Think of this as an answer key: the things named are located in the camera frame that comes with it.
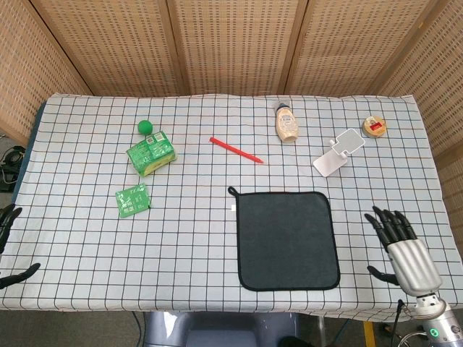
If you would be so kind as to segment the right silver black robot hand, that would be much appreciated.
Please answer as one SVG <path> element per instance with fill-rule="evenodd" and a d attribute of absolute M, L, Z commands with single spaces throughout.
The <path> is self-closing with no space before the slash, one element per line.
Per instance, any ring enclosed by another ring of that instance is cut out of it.
<path fill-rule="evenodd" d="M 408 219 L 399 211 L 373 207 L 374 215 L 365 218 L 374 228 L 388 254 L 393 274 L 379 271 L 372 265 L 368 272 L 378 280 L 401 287 L 409 296 L 421 297 L 434 294 L 443 281 L 430 253 L 418 239 Z"/>

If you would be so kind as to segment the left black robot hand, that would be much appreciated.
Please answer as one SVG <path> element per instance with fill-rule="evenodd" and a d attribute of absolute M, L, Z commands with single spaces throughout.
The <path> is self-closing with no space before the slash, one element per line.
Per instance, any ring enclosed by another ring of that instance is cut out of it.
<path fill-rule="evenodd" d="M 14 203 L 1 209 L 1 254 L 4 253 L 13 222 L 21 212 L 22 208 L 16 207 Z M 40 263 L 35 263 L 19 274 L 1 277 L 1 289 L 26 281 L 28 278 L 32 277 L 40 267 Z"/>

